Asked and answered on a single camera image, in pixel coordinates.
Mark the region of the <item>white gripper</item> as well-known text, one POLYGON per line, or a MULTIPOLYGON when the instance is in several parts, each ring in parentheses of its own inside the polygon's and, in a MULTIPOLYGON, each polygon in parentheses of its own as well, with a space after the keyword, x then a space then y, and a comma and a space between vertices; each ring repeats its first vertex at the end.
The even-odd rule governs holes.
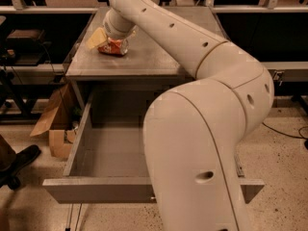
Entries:
POLYGON ((88 49, 101 47, 111 39, 133 38, 137 35, 135 24, 122 17, 116 10, 110 9, 104 19, 103 28, 98 27, 86 42, 88 49))

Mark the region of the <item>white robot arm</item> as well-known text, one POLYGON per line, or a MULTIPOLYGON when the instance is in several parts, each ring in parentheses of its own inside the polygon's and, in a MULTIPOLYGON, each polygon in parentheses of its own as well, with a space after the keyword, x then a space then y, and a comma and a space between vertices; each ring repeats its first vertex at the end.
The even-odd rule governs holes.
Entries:
POLYGON ((269 71, 236 44, 159 5, 109 0, 107 39, 139 27, 193 77, 162 93, 143 122, 145 160, 165 231, 251 231, 234 161, 269 114, 269 71))

